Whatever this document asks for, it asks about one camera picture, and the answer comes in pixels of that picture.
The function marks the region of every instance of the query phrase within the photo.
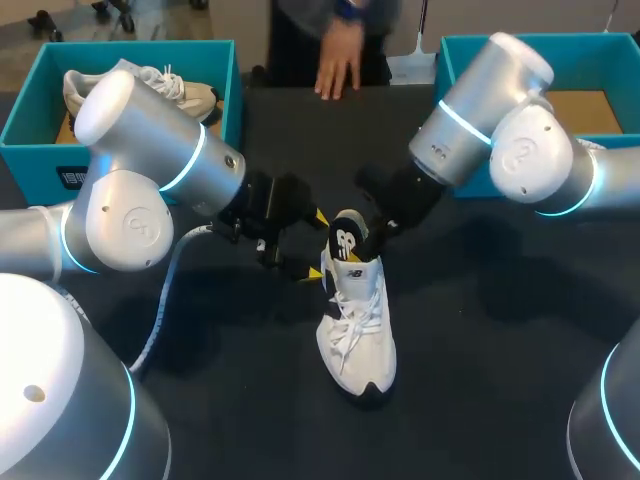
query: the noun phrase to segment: black pants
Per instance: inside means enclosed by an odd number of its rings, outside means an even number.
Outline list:
[[[384,55],[384,35],[366,36],[360,82],[363,86],[389,85],[391,72]],[[313,87],[320,61],[321,41],[302,31],[271,2],[271,35],[267,82],[272,87]]]

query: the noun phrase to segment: black table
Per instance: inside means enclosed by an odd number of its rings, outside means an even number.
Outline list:
[[[405,158],[431,94],[364,89],[329,103],[249,91],[243,152],[306,178],[327,215],[370,212],[353,173]],[[3,171],[0,208],[21,205]],[[173,215],[176,238],[202,223]],[[249,242],[194,240],[145,380],[171,427],[171,478],[572,478],[572,402],[640,311],[638,238],[637,223],[568,225],[502,200],[445,199],[384,259],[398,376],[370,411],[345,401],[320,359],[319,284],[262,270]],[[323,242],[296,227],[285,247]],[[166,265],[64,283],[125,362],[153,323]]]

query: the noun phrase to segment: person's hand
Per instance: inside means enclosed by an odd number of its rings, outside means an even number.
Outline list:
[[[342,95],[342,88],[351,69],[353,88],[360,88],[360,55],[364,42],[364,28],[360,22],[347,23],[339,18],[331,21],[322,39],[320,65],[316,79],[316,93],[328,100],[333,87],[333,98]]]

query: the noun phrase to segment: white shoelace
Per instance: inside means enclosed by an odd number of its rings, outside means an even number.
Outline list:
[[[360,341],[360,337],[378,333],[382,329],[381,283],[381,278],[378,277],[376,291],[366,302],[347,300],[340,292],[336,292],[331,299],[338,304],[342,317],[340,320],[333,321],[333,326],[329,331],[331,349],[341,357],[341,374],[347,357]]]
[[[154,67],[142,67],[140,78],[169,100],[182,100],[184,98],[184,81],[182,77],[171,73],[171,65],[164,67],[164,73]]]

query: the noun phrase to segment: sneaker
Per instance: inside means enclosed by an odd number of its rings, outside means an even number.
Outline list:
[[[165,98],[175,102],[190,117],[204,121],[213,112],[218,101],[215,89],[204,83],[191,83],[171,73],[171,65],[165,67],[164,73],[153,67],[139,67],[125,59],[116,63],[115,67],[102,75],[84,75],[75,70],[64,74],[63,94],[69,114],[75,118],[89,92],[107,74],[115,70],[126,70],[140,78]]]
[[[333,379],[358,399],[378,399],[396,374],[389,302],[380,257],[349,261],[368,235],[362,216],[343,210],[329,227],[322,253],[323,285],[329,304],[316,338]]]

